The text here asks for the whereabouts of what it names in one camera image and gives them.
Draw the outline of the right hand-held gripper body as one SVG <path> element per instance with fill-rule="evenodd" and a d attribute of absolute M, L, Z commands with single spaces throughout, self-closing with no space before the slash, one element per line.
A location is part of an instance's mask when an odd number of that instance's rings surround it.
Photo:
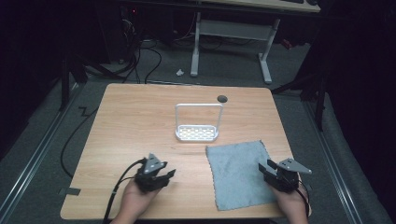
<path fill-rule="evenodd" d="M 279 191 L 292 192 L 299 188 L 300 173 L 311 175 L 312 170 L 288 158 L 277 164 L 276 178 L 265 177 L 264 181 Z"/>

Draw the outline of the white-legged wooden desk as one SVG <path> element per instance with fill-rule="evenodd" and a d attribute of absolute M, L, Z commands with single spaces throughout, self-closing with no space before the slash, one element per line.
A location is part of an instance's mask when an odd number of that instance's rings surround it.
<path fill-rule="evenodd" d="M 203 2 L 220 3 L 234 6 L 275 9 L 289 12 L 319 13 L 320 7 L 316 0 L 198 0 L 200 6 Z M 266 84 L 272 83 L 268 68 L 267 57 L 276 36 L 280 19 L 274 19 L 270 25 L 248 24 L 232 21 L 215 21 L 202 19 L 201 13 L 196 13 L 194 49 L 191 57 L 191 76 L 197 77 L 200 59 L 200 37 L 202 35 L 231 37 L 246 40 L 259 40 L 266 43 L 263 52 L 258 54 L 262 69 L 262 76 Z"/>

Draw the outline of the metal floor rail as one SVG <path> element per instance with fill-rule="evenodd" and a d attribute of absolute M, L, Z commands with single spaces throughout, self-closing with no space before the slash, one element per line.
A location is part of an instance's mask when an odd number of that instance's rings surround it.
<path fill-rule="evenodd" d="M 84 84 L 77 83 L 67 88 L 70 95 L 65 107 L 61 107 L 62 85 L 56 84 L 0 161 L 0 223 L 5 223 L 13 213 L 49 151 L 66 112 L 83 88 Z"/>
<path fill-rule="evenodd" d="M 336 160 L 332 154 L 330 145 L 327 142 L 323 131 L 321 131 L 316 124 L 314 109 L 312 108 L 311 104 L 307 102 L 302 102 L 302 105 L 319 140 L 320 149 L 323 154 L 325 164 L 337 192 L 338 198 L 344 208 L 344 211 L 346 212 L 349 223 L 362 224 L 361 215 L 354 203 L 349 187 L 347 186 L 347 183 L 343 178 L 341 171 L 336 163 Z"/>

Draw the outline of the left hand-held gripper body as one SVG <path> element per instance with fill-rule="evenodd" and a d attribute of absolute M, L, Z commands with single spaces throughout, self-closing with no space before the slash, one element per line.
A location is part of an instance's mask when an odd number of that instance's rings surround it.
<path fill-rule="evenodd" d="M 143 159 L 142 166 L 137 170 L 134 182 L 144 192 L 156 190 L 155 179 L 160 176 L 159 172 L 167 165 L 166 161 L 160 161 L 153 153 Z"/>

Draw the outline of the person's right hand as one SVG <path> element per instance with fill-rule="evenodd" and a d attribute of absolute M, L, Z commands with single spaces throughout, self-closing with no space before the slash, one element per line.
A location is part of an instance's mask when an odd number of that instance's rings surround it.
<path fill-rule="evenodd" d="M 305 194 L 301 196 L 296 190 L 283 192 L 271 187 L 270 190 L 275 194 L 280 210 L 286 215 L 306 215 Z"/>

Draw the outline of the grey cloth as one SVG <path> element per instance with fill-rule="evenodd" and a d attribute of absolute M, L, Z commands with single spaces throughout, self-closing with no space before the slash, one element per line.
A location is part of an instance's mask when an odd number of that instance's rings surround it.
<path fill-rule="evenodd" d="M 259 165 L 269 154 L 261 140 L 205 149 L 220 211 L 273 203 L 276 196 L 263 180 Z"/>

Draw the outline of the black metal stand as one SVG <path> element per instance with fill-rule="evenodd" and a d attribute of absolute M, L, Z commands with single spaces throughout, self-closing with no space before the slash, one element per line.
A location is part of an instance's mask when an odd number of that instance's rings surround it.
<path fill-rule="evenodd" d="M 271 93 L 280 94 L 286 90 L 301 90 L 300 99 L 302 101 L 314 100 L 316 102 L 314 122 L 317 128 L 323 131 L 322 117 L 325 109 L 324 101 L 328 77 L 328 71 L 299 72 L 293 81 L 271 90 Z"/>
<path fill-rule="evenodd" d="M 104 68 L 101 64 L 92 62 L 77 54 L 66 54 L 62 60 L 62 74 L 61 74 L 61 106 L 60 110 L 64 111 L 66 106 L 69 104 L 70 97 L 70 75 L 73 76 L 77 84 L 85 84 L 88 81 L 88 75 L 86 74 L 85 66 L 88 65 L 105 77 L 121 79 L 120 76 L 114 72 Z"/>

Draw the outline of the person's left hand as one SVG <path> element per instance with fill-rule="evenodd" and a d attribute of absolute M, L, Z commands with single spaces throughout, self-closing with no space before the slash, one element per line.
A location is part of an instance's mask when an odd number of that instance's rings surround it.
<path fill-rule="evenodd" d="M 150 203 L 159 192 L 159 189 L 144 192 L 131 180 L 124 189 L 120 213 L 130 217 L 139 217 L 149 208 Z"/>

